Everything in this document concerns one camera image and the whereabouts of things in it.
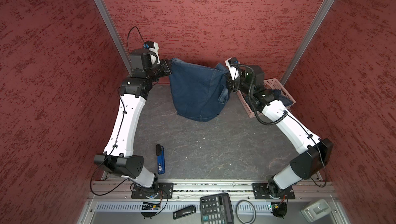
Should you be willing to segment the dark denim button skirt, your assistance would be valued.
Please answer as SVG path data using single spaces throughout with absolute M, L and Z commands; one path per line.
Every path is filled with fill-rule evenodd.
M 217 117 L 230 97 L 228 73 L 222 64 L 211 68 L 171 59 L 169 79 L 177 114 L 199 122 Z

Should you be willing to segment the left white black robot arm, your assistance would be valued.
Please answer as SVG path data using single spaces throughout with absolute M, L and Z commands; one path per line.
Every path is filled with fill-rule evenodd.
M 120 106 L 111 137 L 104 151 L 94 157 L 98 169 L 133 181 L 148 199 L 159 194 L 158 177 L 144 167 L 142 156 L 134 155 L 134 138 L 153 83 L 171 74 L 168 61 L 160 59 L 158 50 L 158 45 L 150 42 L 130 52 L 131 74 L 119 89 Z

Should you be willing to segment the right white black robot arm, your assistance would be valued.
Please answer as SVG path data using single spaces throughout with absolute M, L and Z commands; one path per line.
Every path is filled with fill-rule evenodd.
M 264 86 L 261 67 L 243 65 L 234 58 L 227 60 L 226 66 L 230 71 L 230 85 L 247 97 L 256 120 L 264 126 L 277 126 L 299 154 L 269 179 L 263 191 L 269 198 L 283 198 L 292 185 L 325 170 L 334 145 L 305 127 L 287 109 L 280 94 Z

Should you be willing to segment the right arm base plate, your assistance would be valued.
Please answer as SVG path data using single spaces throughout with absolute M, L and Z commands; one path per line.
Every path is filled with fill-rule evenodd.
M 252 188 L 255 199 L 294 200 L 296 198 L 292 186 L 280 189 L 275 183 L 253 183 Z

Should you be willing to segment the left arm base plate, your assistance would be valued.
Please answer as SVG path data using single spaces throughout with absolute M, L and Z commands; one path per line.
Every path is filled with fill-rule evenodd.
M 173 195 L 174 183 L 159 182 L 154 183 L 151 188 L 146 188 L 141 185 L 133 185 L 131 198 L 132 199 L 171 199 Z

